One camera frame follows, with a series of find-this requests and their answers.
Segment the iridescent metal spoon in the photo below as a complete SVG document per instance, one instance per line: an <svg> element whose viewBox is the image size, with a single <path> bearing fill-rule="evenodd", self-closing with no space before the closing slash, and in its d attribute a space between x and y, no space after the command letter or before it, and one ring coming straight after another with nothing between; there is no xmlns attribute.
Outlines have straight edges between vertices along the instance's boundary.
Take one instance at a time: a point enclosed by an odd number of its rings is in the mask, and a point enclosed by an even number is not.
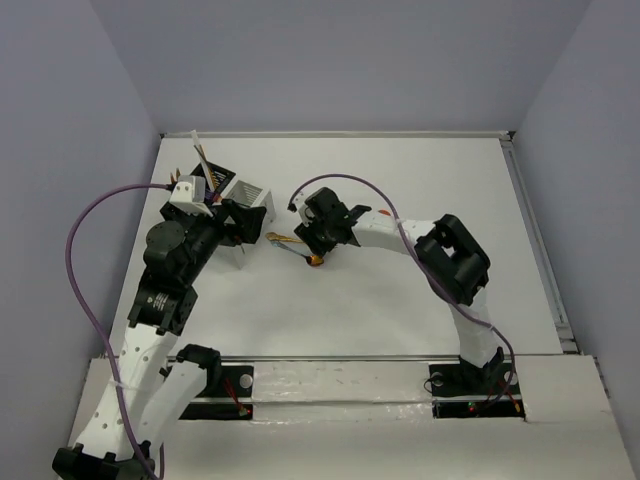
<svg viewBox="0 0 640 480"><path fill-rule="evenodd" d="M315 254L303 253L299 250L296 250L293 247L288 246L286 243L283 243L280 241L271 241L271 245L276 248L285 250L289 253L293 253L294 255L297 255L299 257L302 257L305 260L306 264L309 265L310 267L319 267L324 264L324 259L321 256L318 256Z"/></svg>

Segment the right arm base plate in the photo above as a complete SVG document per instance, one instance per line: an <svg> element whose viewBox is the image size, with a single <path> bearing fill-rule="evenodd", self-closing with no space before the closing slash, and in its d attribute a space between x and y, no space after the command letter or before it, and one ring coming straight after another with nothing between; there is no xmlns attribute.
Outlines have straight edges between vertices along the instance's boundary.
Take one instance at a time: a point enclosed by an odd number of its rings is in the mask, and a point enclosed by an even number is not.
<svg viewBox="0 0 640 480"><path fill-rule="evenodd" d="M493 379L476 386L462 379L457 363L431 364L423 387L431 395L436 419L526 417L520 384L510 362L501 365Z"/></svg>

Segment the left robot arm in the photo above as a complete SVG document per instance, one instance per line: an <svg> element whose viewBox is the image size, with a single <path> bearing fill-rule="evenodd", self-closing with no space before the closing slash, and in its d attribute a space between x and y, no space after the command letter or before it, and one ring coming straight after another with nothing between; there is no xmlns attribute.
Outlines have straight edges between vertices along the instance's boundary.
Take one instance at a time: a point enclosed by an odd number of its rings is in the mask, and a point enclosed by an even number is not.
<svg viewBox="0 0 640 480"><path fill-rule="evenodd" d="M53 459L62 479L159 478L168 430L198 394L220 386L219 351L189 344L173 367L167 357L196 304L194 283L212 254L219 246L255 243L268 209L232 199L167 202L161 215L145 238L145 268L122 344L105 347L111 377L74 444Z"/></svg>

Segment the orange chopstick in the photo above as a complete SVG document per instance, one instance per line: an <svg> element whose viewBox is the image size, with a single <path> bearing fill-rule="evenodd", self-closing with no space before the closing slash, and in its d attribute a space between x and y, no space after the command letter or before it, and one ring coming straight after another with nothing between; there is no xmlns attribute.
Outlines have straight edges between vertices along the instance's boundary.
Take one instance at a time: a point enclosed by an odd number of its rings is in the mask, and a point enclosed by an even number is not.
<svg viewBox="0 0 640 480"><path fill-rule="evenodd" d="M204 152L204 149L201 145L196 145L195 149L197 151L197 153L199 154L200 157L200 162L201 162L201 166L202 166L202 170L203 170L203 174L206 178L207 184L209 186L209 190L214 193L217 189L217 183L216 183L216 178L214 176L214 174L212 173L211 169L209 168L209 164Z"/></svg>

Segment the white chopstick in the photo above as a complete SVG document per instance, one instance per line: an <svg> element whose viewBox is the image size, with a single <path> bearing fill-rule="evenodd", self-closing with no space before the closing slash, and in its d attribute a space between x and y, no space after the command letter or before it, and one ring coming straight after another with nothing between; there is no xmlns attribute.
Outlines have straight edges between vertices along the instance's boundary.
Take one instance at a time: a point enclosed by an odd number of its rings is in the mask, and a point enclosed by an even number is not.
<svg viewBox="0 0 640 480"><path fill-rule="evenodd" d="M198 136L198 134L197 134L196 130L192 130L192 131L190 132L190 136L191 136L191 139L192 139L192 142L193 142L194 147L195 147L196 149L200 150L200 148L201 148L201 143L200 143L200 139L199 139L199 136Z"/></svg>
<svg viewBox="0 0 640 480"><path fill-rule="evenodd" d="M197 152L197 154L199 156L200 163L203 165L204 168L206 168L207 167L207 158L206 158L206 154L204 152L203 146L202 146L202 144L200 142L198 133L197 133L196 130L192 130L190 132L190 134L191 134L191 138L192 138L192 141L193 141L193 146L194 146L194 148L195 148L195 150L196 150L196 152Z"/></svg>

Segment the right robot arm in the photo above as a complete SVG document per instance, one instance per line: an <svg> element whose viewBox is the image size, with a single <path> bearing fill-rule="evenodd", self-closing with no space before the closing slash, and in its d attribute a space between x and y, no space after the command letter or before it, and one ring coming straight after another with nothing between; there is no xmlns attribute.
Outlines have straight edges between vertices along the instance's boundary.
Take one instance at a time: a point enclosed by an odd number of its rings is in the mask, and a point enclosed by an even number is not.
<svg viewBox="0 0 640 480"><path fill-rule="evenodd" d="M326 187L309 196L297 193L288 209L301 218L295 234L317 256L339 245L409 255L432 291L449 304L459 339L462 384L482 392L496 382L504 352L486 305L491 262L456 216L429 222L399 219L365 205L349 208Z"/></svg>

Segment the gold ornate fork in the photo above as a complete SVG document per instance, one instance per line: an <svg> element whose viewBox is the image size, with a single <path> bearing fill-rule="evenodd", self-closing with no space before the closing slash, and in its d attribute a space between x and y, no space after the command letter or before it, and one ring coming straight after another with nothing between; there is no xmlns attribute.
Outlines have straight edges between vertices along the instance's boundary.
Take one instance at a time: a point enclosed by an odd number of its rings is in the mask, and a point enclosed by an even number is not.
<svg viewBox="0 0 640 480"><path fill-rule="evenodd" d="M289 237L286 235L281 235L276 232L267 232L265 234L265 237L270 242L303 244L303 241L300 239Z"/></svg>

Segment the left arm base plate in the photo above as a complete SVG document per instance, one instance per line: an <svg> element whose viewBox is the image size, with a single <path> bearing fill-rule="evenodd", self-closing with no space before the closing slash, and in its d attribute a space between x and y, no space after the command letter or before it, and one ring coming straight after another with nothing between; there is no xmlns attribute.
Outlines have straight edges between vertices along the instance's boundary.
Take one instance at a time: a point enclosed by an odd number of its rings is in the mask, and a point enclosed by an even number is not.
<svg viewBox="0 0 640 480"><path fill-rule="evenodd" d="M253 419L254 366L223 363L220 380L207 385L186 407L181 420L250 421Z"/></svg>

